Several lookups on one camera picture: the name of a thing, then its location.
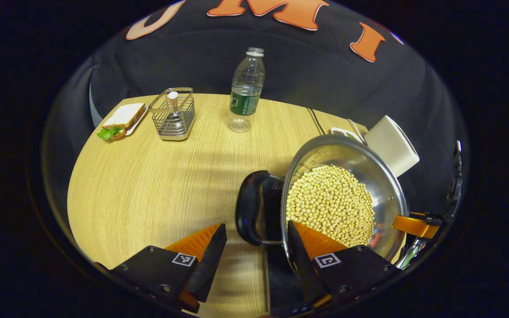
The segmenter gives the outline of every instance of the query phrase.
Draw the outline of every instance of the white plate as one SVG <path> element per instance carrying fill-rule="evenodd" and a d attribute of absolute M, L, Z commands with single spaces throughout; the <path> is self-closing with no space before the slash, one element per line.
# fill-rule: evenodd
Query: white plate
<path fill-rule="evenodd" d="M 145 111 L 143 111 L 143 115 L 141 115 L 141 117 L 139 117 L 139 120 L 131 126 L 131 128 L 127 129 L 127 133 L 125 134 L 125 136 L 128 136 L 128 135 L 131 135 L 133 133 L 133 130 L 135 130 L 135 127 L 137 127 L 137 125 L 140 123 L 141 119 L 143 119 L 143 117 L 145 117 L 145 115 L 147 114 L 147 111 L 148 111 L 148 105 L 145 105 Z"/>

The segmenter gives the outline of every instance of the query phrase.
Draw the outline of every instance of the lettuce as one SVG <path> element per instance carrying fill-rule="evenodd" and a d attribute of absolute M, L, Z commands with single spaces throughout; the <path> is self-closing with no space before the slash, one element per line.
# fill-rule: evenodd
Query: lettuce
<path fill-rule="evenodd" d="M 123 129 L 119 127 L 113 127 L 111 129 L 101 129 L 101 131 L 97 133 L 97 137 L 107 140 L 117 135 L 118 133 L 121 133 L 122 130 Z"/>

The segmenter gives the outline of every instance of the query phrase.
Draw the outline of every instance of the black handle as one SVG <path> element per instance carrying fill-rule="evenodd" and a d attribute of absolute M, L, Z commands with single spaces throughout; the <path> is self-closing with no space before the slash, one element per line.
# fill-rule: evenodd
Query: black handle
<path fill-rule="evenodd" d="M 260 187 L 270 177 L 266 170 L 255 171 L 248 175 L 239 189 L 235 209 L 235 225 L 239 235 L 250 244 L 259 246 L 262 239 L 256 231 L 256 219 L 260 210 Z"/>

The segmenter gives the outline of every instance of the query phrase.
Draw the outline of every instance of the green bottle label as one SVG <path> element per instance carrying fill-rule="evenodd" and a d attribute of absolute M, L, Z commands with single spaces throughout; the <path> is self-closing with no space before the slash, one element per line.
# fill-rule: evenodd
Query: green bottle label
<path fill-rule="evenodd" d="M 258 96 L 244 96 L 235 92 L 231 92 L 231 102 L 229 109 L 237 115 L 252 115 L 256 111 L 258 105 Z"/>

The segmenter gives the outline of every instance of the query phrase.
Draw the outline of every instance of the metal utensil holder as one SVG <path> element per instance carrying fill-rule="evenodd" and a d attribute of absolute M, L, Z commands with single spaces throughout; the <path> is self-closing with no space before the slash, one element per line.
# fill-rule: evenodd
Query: metal utensil holder
<path fill-rule="evenodd" d="M 178 92 L 178 106 L 172 108 L 168 93 Z M 163 140 L 184 140 L 196 121 L 194 90 L 190 87 L 168 88 L 149 105 L 154 126 Z"/>

